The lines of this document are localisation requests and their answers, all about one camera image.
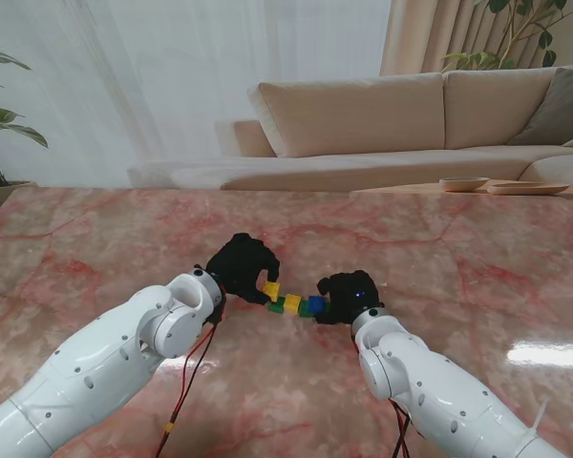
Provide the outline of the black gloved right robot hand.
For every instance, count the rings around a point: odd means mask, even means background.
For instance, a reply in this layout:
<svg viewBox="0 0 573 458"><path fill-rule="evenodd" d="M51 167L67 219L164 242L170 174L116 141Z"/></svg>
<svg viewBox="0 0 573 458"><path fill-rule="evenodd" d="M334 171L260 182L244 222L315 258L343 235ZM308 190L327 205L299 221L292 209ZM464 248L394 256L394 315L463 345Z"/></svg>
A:
<svg viewBox="0 0 573 458"><path fill-rule="evenodd" d="M384 306L373 279L363 270L322 278L317 289L329 297L329 309L314 316L319 324L352 324L366 310Z"/></svg>

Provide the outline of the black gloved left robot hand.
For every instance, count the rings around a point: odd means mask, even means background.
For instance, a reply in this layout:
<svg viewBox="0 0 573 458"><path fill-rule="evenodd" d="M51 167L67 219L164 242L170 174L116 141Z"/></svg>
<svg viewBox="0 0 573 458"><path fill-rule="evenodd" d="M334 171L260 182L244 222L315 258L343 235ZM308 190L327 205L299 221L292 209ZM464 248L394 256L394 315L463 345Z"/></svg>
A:
<svg viewBox="0 0 573 458"><path fill-rule="evenodd" d="M209 260L205 270L225 293L265 305L271 298L257 287L257 280L261 272L266 271L267 280L276 282L280 262L262 240L238 233Z"/></svg>

